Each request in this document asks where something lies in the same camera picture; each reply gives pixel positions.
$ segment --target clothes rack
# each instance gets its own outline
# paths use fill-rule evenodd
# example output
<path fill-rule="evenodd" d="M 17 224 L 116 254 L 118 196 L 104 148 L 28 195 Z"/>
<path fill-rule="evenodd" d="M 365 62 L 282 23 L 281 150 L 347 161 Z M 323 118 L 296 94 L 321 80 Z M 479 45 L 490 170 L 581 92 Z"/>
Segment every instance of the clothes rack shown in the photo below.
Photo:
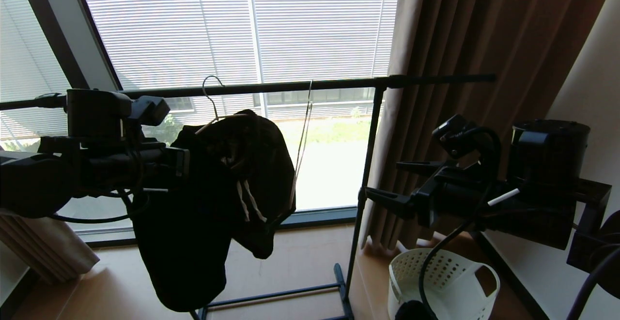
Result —
<path fill-rule="evenodd" d="M 277 293 L 260 294 L 245 298 L 237 298 L 234 300 L 226 300 L 221 302 L 212 302 L 198 311 L 191 311 L 193 320 L 206 320 L 208 309 L 218 306 L 233 305 L 239 303 L 253 302 L 257 300 L 270 300 L 282 296 L 290 296 L 292 294 L 304 294 L 312 291 L 338 289 L 342 307 L 343 316 L 329 318 L 328 320 L 354 320 L 354 314 L 349 302 L 349 292 L 351 288 L 351 279 L 354 270 L 355 256 L 357 254 L 357 244 L 359 239 L 359 230 L 361 228 L 361 219 L 366 205 L 366 196 L 364 188 L 368 185 L 368 177 L 370 176 L 370 164 L 372 162 L 372 153 L 374 152 L 374 141 L 376 137 L 377 127 L 379 124 L 379 112 L 381 110 L 381 102 L 383 95 L 387 89 L 409 88 L 413 86 L 421 86 L 425 84 L 458 84 L 467 82 L 492 82 L 496 79 L 495 75 L 458 75 L 458 76 L 432 76 L 432 77 L 411 77 L 403 75 L 374 77 L 365 79 L 342 79 L 342 80 L 314 80 L 312 82 L 312 90 L 329 90 L 329 89 L 352 89 L 352 88 L 374 88 L 374 98 L 372 99 L 372 117 L 370 121 L 370 130 L 368 133 L 368 145 L 366 148 L 366 159 L 364 163 L 364 171 L 362 175 L 361 187 L 358 193 L 357 213 L 355 218 L 354 237 L 351 242 L 351 252 L 347 271 L 347 278 L 343 277 L 342 269 L 339 263 L 334 265 L 335 282 L 325 285 L 317 285 L 314 287 L 306 287 L 303 289 L 281 291 Z M 260 92 L 286 92 L 286 91 L 306 91 L 308 90 L 308 82 L 283 82 L 268 84 L 244 84 L 234 86 L 215 86 L 208 87 L 209 96 L 213 95 L 231 95 L 237 93 L 260 93 Z M 131 99 L 137 99 L 140 96 L 149 95 L 156 97 L 192 97 L 203 96 L 202 88 L 171 88 L 171 89 L 140 89 L 133 91 L 118 91 L 126 94 Z M 15 108 L 26 107 L 62 107 L 64 97 L 61 95 L 49 96 L 46 99 L 33 99 L 22 101 L 0 102 L 0 110 L 9 110 Z"/>

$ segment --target brown curtain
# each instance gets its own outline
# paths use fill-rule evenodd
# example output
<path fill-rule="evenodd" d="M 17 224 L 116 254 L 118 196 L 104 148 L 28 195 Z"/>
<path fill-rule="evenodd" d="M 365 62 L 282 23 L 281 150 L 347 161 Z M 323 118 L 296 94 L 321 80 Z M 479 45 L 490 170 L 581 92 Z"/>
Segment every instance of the brown curtain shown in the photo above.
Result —
<path fill-rule="evenodd" d="M 446 159 L 431 132 L 456 113 L 496 130 L 504 146 L 514 121 L 544 118 L 604 1 L 398 0 L 391 75 L 496 73 L 497 80 L 389 89 L 369 185 L 410 194 L 420 181 L 395 163 Z M 437 230 L 453 227 L 444 221 Z M 372 202 L 362 233 L 360 244 L 370 236 L 386 249 L 430 237 Z"/>
<path fill-rule="evenodd" d="M 78 277 L 99 258 L 64 222 L 0 215 L 0 241 L 48 283 Z"/>

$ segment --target white wall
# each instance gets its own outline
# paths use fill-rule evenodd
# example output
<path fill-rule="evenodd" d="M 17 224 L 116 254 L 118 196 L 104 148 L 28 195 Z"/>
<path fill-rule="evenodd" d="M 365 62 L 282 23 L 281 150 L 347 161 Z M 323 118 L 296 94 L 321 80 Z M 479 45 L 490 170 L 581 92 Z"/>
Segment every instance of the white wall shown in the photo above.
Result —
<path fill-rule="evenodd" d="M 28 271 L 28 266 L 0 241 L 0 306 Z"/>
<path fill-rule="evenodd" d="M 548 119 L 591 127 L 581 177 L 613 186 L 606 217 L 620 210 L 620 0 L 606 0 Z M 549 318 L 566 318 L 587 277 L 560 251 L 500 232 L 487 236 Z M 620 300 L 596 287 L 582 319 L 618 319 Z"/>

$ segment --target white laundry basket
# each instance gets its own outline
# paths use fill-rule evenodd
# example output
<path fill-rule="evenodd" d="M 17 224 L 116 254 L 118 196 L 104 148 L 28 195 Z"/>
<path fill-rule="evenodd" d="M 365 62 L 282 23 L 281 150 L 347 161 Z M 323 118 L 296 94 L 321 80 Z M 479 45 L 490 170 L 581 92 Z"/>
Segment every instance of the white laundry basket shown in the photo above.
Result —
<path fill-rule="evenodd" d="M 396 256 L 389 265 L 387 310 L 394 320 L 403 303 L 421 301 L 418 277 L 431 249 L 413 249 Z M 486 296 L 476 271 L 486 267 L 496 278 L 496 290 Z M 497 273 L 484 263 L 471 261 L 450 251 L 440 250 L 431 259 L 424 278 L 428 304 L 438 320 L 486 320 L 500 289 Z"/>

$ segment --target tiled floor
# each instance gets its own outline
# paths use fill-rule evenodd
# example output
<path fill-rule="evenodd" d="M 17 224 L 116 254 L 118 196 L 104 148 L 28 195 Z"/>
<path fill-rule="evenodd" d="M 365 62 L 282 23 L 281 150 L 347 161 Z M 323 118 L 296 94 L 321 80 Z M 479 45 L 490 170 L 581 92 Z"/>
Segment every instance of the tiled floor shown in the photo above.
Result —
<path fill-rule="evenodd" d="M 275 250 L 257 260 L 237 243 L 231 245 L 226 289 L 216 300 L 228 300 L 310 287 L 335 281 L 334 263 L 346 274 L 352 226 L 278 232 Z M 485 261 L 471 238 L 461 236 L 448 249 Z M 157 299 L 136 247 L 100 249 L 101 261 L 79 281 L 37 285 L 15 320 L 191 320 L 188 313 L 166 309 Z M 356 320 L 387 320 L 390 258 L 360 252 L 354 268 L 350 300 Z M 317 320 L 343 315 L 337 292 L 288 298 L 277 302 L 231 306 L 212 311 L 209 320 Z M 529 314 L 502 284 L 491 319 L 527 320 Z"/>

